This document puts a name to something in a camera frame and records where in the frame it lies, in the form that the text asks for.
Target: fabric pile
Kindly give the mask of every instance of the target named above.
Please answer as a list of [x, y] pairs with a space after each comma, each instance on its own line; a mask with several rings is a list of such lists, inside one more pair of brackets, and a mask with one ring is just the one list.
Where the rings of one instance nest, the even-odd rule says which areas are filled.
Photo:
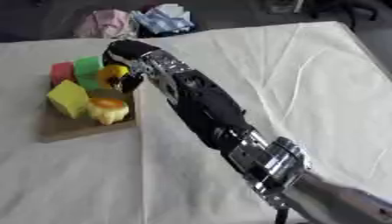
[[131, 14], [140, 25], [154, 34], [189, 32], [194, 27], [191, 12], [176, 3], [161, 4], [144, 14], [138, 10]]
[[74, 35], [76, 38], [136, 39], [187, 33], [194, 27], [190, 11], [176, 3], [167, 3], [149, 8], [146, 12], [94, 11], [74, 31]]

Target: black cable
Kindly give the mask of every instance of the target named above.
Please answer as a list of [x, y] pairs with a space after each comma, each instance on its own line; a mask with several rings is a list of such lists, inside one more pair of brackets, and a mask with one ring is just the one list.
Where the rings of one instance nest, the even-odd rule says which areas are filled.
[[275, 218], [275, 224], [286, 224], [289, 217], [289, 208], [278, 209]]

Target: foam block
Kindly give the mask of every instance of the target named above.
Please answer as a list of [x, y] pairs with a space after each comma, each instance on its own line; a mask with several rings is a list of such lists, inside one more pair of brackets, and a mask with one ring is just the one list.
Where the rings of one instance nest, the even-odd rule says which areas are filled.
[[52, 65], [51, 80], [54, 86], [59, 85], [64, 80], [76, 81], [74, 77], [74, 63], [62, 62]]
[[97, 56], [78, 59], [73, 63], [76, 80], [86, 90], [100, 88], [96, 76], [102, 67], [102, 60]]
[[63, 80], [47, 97], [59, 112], [73, 119], [79, 117], [88, 105], [86, 90], [70, 80]]

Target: cloth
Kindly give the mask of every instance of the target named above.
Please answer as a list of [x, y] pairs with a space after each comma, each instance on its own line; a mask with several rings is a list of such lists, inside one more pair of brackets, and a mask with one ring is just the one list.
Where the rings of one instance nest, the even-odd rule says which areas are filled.
[[86, 17], [75, 30], [78, 38], [131, 39], [137, 36], [137, 24], [128, 12], [98, 10]]
[[145, 14], [132, 11], [135, 20], [154, 34], [162, 32], [189, 31], [194, 27], [191, 13], [175, 3], [162, 4], [148, 10]]
[[[145, 41], [218, 82], [268, 141], [285, 136], [306, 146], [316, 172], [392, 199], [392, 86], [345, 26], [287, 24]], [[272, 223], [275, 211], [148, 81], [139, 88], [140, 129], [37, 142], [51, 64], [100, 55], [109, 42], [0, 44], [0, 223]], [[290, 214], [290, 224], [300, 221]]]

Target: red block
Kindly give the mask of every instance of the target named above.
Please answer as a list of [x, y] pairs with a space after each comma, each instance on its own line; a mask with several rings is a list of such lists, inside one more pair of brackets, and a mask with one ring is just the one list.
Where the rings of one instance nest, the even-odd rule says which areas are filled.
[[62, 62], [52, 65], [51, 80], [54, 86], [59, 85], [64, 80], [76, 82], [74, 76], [74, 63]]

